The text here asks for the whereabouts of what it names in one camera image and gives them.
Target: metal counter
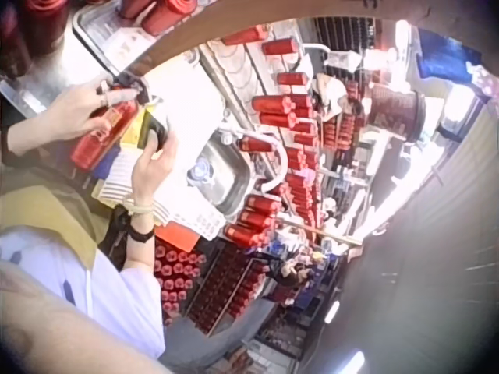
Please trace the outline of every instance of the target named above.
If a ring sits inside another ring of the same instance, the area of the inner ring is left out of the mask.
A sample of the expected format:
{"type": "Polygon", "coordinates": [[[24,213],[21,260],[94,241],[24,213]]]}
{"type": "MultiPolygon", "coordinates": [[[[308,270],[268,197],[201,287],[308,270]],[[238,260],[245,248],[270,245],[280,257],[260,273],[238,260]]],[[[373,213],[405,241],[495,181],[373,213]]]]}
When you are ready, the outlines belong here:
{"type": "Polygon", "coordinates": [[[67,87],[88,82],[104,71],[73,33],[73,15],[81,3],[71,3],[63,45],[50,55],[34,59],[25,76],[0,82],[0,94],[26,118],[44,111],[67,87]]]}

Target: sink faucet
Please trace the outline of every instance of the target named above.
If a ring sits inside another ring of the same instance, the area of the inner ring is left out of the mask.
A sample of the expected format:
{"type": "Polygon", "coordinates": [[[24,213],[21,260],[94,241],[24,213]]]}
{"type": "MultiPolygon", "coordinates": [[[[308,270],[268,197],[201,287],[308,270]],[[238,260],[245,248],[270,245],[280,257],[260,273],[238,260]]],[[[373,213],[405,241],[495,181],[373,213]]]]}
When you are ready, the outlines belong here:
{"type": "Polygon", "coordinates": [[[234,137],[237,139],[241,139],[243,136],[250,136],[252,138],[275,146],[275,149],[279,154],[279,159],[281,160],[281,168],[274,179],[262,184],[262,186],[260,187],[261,192],[269,192],[279,183],[284,181],[286,174],[288,173],[288,154],[286,153],[286,150],[281,142],[279,142],[272,136],[241,128],[232,113],[225,116],[224,121],[218,127],[218,131],[221,132],[221,141],[225,145],[232,144],[234,141],[234,137]]]}

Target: red fire extinguisher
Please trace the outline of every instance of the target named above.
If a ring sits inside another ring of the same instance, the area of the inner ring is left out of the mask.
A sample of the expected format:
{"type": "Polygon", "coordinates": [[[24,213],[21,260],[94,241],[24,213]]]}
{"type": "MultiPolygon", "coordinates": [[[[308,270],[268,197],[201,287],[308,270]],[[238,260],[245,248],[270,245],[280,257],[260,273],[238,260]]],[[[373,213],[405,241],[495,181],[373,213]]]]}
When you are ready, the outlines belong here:
{"type": "Polygon", "coordinates": [[[97,109],[91,117],[106,118],[111,123],[111,131],[105,133],[96,130],[86,134],[76,144],[71,161],[84,171],[93,170],[116,140],[125,133],[138,111],[139,105],[135,100],[97,109]]]}

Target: ceiling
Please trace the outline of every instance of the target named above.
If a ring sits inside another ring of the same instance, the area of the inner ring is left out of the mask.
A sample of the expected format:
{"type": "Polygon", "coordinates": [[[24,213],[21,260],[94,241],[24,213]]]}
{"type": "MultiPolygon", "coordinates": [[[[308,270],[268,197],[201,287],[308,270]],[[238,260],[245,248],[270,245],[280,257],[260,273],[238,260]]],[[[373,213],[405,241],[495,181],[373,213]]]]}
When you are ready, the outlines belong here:
{"type": "Polygon", "coordinates": [[[484,108],[442,168],[444,186],[433,179],[386,235],[368,240],[339,313],[319,323],[325,328],[304,372],[331,374],[355,349],[371,373],[466,368],[499,312],[497,156],[497,119],[484,108]]]}

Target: person's left hand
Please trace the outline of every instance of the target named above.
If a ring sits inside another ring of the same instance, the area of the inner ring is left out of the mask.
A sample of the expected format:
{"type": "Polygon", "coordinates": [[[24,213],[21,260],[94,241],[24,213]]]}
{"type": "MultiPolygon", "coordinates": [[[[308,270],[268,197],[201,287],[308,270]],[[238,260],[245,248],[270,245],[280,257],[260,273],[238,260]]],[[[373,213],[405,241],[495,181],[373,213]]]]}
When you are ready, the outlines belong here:
{"type": "Polygon", "coordinates": [[[111,83],[108,73],[102,73],[89,83],[69,88],[61,93],[52,105],[40,114],[40,126],[43,126],[46,143],[57,140],[74,139],[93,130],[108,131],[109,122],[101,117],[89,118],[98,108],[116,105],[122,101],[131,101],[138,94],[134,89],[122,89],[97,94],[102,82],[111,83]]]}
{"type": "Polygon", "coordinates": [[[178,145],[175,134],[169,132],[168,139],[161,148],[162,153],[153,160],[157,150],[157,135],[156,132],[149,131],[147,145],[132,172],[133,201],[136,205],[149,206],[153,203],[154,193],[173,169],[178,145]]]}

